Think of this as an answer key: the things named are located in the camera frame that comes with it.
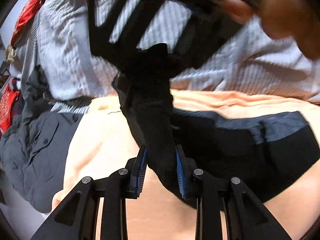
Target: white wall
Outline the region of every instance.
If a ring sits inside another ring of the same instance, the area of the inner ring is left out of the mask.
[[[5,47],[7,47],[10,43],[12,33],[14,30],[14,26],[16,24],[17,18],[19,17],[22,8],[25,6],[28,0],[18,0],[15,6],[12,8],[11,12],[7,16],[4,21],[1,29],[0,35]]]

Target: black cloth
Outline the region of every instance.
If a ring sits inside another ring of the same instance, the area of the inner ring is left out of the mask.
[[[147,147],[148,166],[177,197],[176,144],[212,175],[240,177],[263,202],[320,158],[313,132],[299,112],[227,120],[215,112],[174,109],[170,77],[155,75],[154,69],[160,68],[149,66],[150,70],[133,64],[136,72],[119,72],[113,87],[134,139]]]
[[[44,72],[36,66],[24,92],[25,105],[0,141],[0,159],[15,190],[42,213],[63,189],[68,149],[82,115],[50,112]]]
[[[18,95],[17,99],[13,103],[12,109],[11,109],[11,121],[14,116],[22,114],[24,108],[24,100],[21,95],[21,93]]]

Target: wrinkled fabric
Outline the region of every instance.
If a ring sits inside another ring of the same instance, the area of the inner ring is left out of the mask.
[[[23,91],[22,113],[0,140],[0,161],[13,188],[42,213],[51,210],[63,187],[69,144],[82,117],[50,112],[47,90],[44,72],[35,66]]]
[[[96,0],[96,25],[106,19],[115,0]],[[139,0],[128,0],[109,42],[120,36]],[[116,68],[92,57],[88,41],[87,0],[47,0],[41,8],[37,33],[39,57],[58,100],[110,94]],[[192,12],[166,1],[141,38],[138,48],[166,43],[172,52]],[[293,39],[268,38],[253,18],[200,69],[188,69],[171,81],[171,87],[188,90],[237,90],[319,102],[319,62],[306,59]]]
[[[76,98],[69,101],[58,101],[51,108],[52,112],[57,112],[59,114],[69,113],[69,114],[87,114],[90,110],[90,103],[92,98]]]
[[[5,49],[5,60],[8,63],[13,63],[17,58],[15,49],[12,47],[11,44]]]
[[[16,115],[22,114],[24,107],[24,100],[21,94],[19,94],[16,101],[13,103],[12,109],[11,109],[11,117],[15,117]]]
[[[168,80],[148,83],[139,77],[130,80],[117,75],[114,87],[121,111],[137,144],[146,145],[148,166],[177,197],[177,144],[199,168],[214,176],[241,177],[264,202],[285,190],[320,158],[312,130],[300,113],[228,120],[215,112],[178,110],[172,106]],[[122,85],[125,82],[130,84],[128,90]],[[308,145],[308,155],[302,145]]]
[[[23,28],[36,15],[40,7],[41,7],[41,0],[28,0],[28,2],[25,4],[25,6],[23,7],[17,19],[16,25],[12,34],[10,43],[13,47],[15,47],[16,42],[19,41],[19,36],[23,31]]]
[[[268,95],[248,96],[228,91],[172,90],[171,93],[176,109],[193,113],[214,111],[221,116],[223,123],[227,123],[229,119],[231,119],[230,122],[233,122],[232,119],[242,118],[251,120],[254,117],[281,112],[293,112],[294,116],[301,116],[296,112],[300,111],[311,126],[317,141],[320,142],[320,119],[318,118],[320,107],[311,103],[292,98]],[[53,209],[83,177],[91,176],[93,179],[108,177],[117,169],[123,168],[127,160],[135,157],[139,150],[127,120],[120,112],[118,97],[94,99],[90,109],[90,112],[81,120],[70,144],[64,187],[55,195],[52,201]],[[195,147],[198,146],[190,139],[190,143],[192,142]],[[235,144],[237,137],[230,137],[227,142]],[[308,155],[305,145],[301,147]],[[208,153],[214,155],[213,148]],[[319,217],[319,165],[320,162],[317,162],[293,185],[265,203],[294,240],[301,239]],[[102,203],[99,207],[97,239],[100,236]],[[196,211],[167,191],[149,167],[147,167],[142,194],[138,200],[126,201],[126,213],[130,239],[194,239]]]
[[[7,129],[11,126],[11,110],[13,107],[13,104],[17,97],[19,96],[19,91],[13,91],[9,84],[7,84],[4,94],[1,97],[0,101],[0,129],[1,133],[4,133],[7,131]]]
[[[15,58],[10,64],[10,73],[21,80],[21,90],[26,89],[28,77],[39,64],[36,33],[39,27],[39,12],[25,26],[25,35],[17,43]]]

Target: grey jacket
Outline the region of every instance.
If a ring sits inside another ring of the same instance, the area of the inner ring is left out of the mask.
[[[28,79],[25,106],[0,141],[0,158],[15,190],[42,213],[51,210],[54,194],[63,188],[68,149],[82,115],[48,111],[48,89],[39,66]]]

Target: person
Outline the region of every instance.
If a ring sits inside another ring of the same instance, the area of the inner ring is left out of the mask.
[[[262,0],[254,11],[241,0],[222,0],[219,4],[236,22],[244,24],[253,14],[272,39],[293,37],[301,52],[311,60],[320,59],[320,9],[317,0]]]

